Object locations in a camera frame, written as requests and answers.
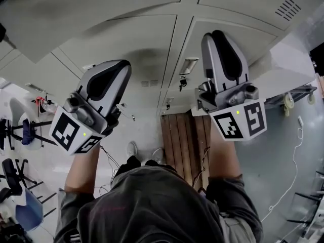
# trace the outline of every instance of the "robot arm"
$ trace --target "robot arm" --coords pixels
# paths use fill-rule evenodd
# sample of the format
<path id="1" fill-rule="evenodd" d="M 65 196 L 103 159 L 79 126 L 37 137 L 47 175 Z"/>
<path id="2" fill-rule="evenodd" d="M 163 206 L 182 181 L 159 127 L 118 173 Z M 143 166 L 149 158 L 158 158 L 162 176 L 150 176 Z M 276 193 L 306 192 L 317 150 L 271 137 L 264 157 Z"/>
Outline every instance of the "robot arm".
<path id="1" fill-rule="evenodd" d="M 69 154 L 87 153 L 118 125 L 117 108 L 131 76 L 127 60 L 107 61 L 89 69 L 76 91 L 58 107 L 50 137 Z"/>
<path id="2" fill-rule="evenodd" d="M 195 89 L 198 109 L 208 113 L 224 140 L 252 139 L 266 131 L 264 100 L 249 82 L 247 61 L 226 34 L 207 33 L 201 42 L 208 81 Z"/>

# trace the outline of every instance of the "wooden plank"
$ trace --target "wooden plank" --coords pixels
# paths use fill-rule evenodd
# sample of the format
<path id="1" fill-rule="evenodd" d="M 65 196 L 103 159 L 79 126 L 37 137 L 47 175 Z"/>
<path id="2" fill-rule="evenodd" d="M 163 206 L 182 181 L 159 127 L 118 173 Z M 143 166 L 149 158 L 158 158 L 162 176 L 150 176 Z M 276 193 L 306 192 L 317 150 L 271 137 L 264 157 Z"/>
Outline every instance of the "wooden plank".
<path id="1" fill-rule="evenodd" d="M 177 117 L 175 114 L 169 115 L 169 122 L 170 122 L 173 156 L 174 156 L 176 171 L 178 172 L 179 176 L 184 178 L 179 130 L 178 130 Z"/>
<path id="2" fill-rule="evenodd" d="M 184 119 L 185 119 L 186 130 L 187 130 L 191 174 L 192 174 L 192 180 L 194 180 L 199 175 L 199 172 L 201 171 L 199 149 L 197 143 L 197 132 L 196 132 L 194 118 L 189 114 L 185 114 Z M 201 182 L 201 175 L 200 175 L 197 182 L 195 183 L 194 189 L 198 190 L 199 188 L 201 188 L 201 186 L 202 186 L 202 182 Z"/>
<path id="3" fill-rule="evenodd" d="M 195 122 L 196 122 L 196 130 L 197 130 L 200 163 L 201 163 L 201 165 L 203 165 L 203 162 L 204 162 L 204 166 L 202 167 L 202 169 L 205 168 L 205 170 L 201 174 L 202 186 L 204 189 L 207 189 L 208 177 L 209 177 L 209 163 L 208 163 L 207 159 L 204 160 L 205 149 L 207 148 L 207 144 L 206 144 L 206 135 L 205 135 L 205 127 L 204 127 L 203 117 L 196 116 Z"/>
<path id="4" fill-rule="evenodd" d="M 205 128 L 205 137 L 206 137 L 206 146 L 209 148 L 211 146 L 211 118 L 209 115 L 205 115 L 202 117 L 204 121 L 204 128 Z M 207 153 L 208 164 L 210 164 L 209 160 L 209 152 Z"/>
<path id="5" fill-rule="evenodd" d="M 187 138 L 186 123 L 184 120 L 183 113 L 177 114 L 177 123 L 178 123 L 180 146 L 181 146 L 184 180 L 186 180 L 189 185 L 192 185 L 189 145 L 188 145 L 188 138 Z"/>
<path id="6" fill-rule="evenodd" d="M 164 150 L 166 153 L 166 162 L 167 165 L 170 165 L 175 169 L 176 167 L 174 164 L 172 139 L 171 139 L 171 131 L 170 131 L 170 123 L 169 123 L 168 115 L 161 116 L 161 127 L 162 127 L 162 136 L 164 142 Z"/>

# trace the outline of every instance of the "white sneaker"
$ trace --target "white sneaker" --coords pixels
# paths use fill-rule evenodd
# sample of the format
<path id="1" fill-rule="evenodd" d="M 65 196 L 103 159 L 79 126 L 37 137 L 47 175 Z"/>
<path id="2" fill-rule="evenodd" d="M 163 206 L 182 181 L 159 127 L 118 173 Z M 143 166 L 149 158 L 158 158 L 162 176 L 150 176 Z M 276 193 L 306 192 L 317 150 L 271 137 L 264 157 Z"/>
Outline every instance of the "white sneaker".
<path id="1" fill-rule="evenodd" d="M 136 147 L 136 144 L 134 141 L 131 141 L 130 143 L 128 143 L 127 149 L 126 149 L 126 154 L 127 154 L 127 157 L 137 155 L 137 147 Z"/>
<path id="2" fill-rule="evenodd" d="M 156 151 L 154 151 L 152 154 L 152 160 L 154 160 L 155 162 L 157 162 L 160 165 L 165 165 L 166 160 L 164 157 L 164 149 L 158 148 Z"/>

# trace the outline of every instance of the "gray floor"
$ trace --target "gray floor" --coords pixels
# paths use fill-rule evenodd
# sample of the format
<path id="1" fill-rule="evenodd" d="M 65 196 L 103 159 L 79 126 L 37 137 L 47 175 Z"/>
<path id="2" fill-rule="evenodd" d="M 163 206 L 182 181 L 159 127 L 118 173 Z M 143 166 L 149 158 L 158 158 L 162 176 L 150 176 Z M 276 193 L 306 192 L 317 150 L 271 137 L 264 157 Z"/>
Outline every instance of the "gray floor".
<path id="1" fill-rule="evenodd" d="M 250 142 L 236 143 L 246 190 L 253 200 L 260 219 L 269 212 L 269 207 L 290 187 L 295 176 L 292 161 L 294 147 L 300 143 L 297 129 L 298 116 L 304 121 L 303 144 L 297 148 L 295 161 L 298 176 L 293 188 L 286 194 L 272 213 L 263 222 L 264 242 L 276 242 L 290 232 L 296 224 L 286 219 L 301 220 L 307 215 L 314 202 L 294 195 L 295 192 L 308 193 L 320 187 L 321 180 L 316 170 L 323 170 L 324 156 L 324 103 L 319 91 L 315 91 L 316 103 L 309 105 L 304 98 L 295 103 L 290 117 L 285 117 L 282 109 L 267 111 L 268 130 Z M 285 238 L 295 242 L 300 228 Z"/>

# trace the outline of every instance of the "black pants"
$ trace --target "black pants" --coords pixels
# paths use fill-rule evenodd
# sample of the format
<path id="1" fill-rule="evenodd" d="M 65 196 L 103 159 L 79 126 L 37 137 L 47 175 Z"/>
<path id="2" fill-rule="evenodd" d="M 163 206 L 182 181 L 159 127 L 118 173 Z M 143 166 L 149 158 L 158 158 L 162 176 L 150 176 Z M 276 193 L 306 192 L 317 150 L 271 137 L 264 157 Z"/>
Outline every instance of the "black pants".
<path id="1" fill-rule="evenodd" d="M 169 165 L 160 165 L 158 164 L 156 161 L 154 160 L 149 160 L 145 163 L 146 166 L 151 166 L 151 167 L 164 167 L 164 168 L 168 168 L 171 169 L 172 171 L 176 172 L 176 170 Z M 139 162 L 139 160 L 135 157 L 135 156 L 131 156 L 128 160 L 127 163 L 124 165 L 121 165 L 120 168 L 118 169 L 116 176 L 125 173 L 129 170 L 135 169 L 135 168 L 139 168 L 141 166 L 141 163 Z"/>

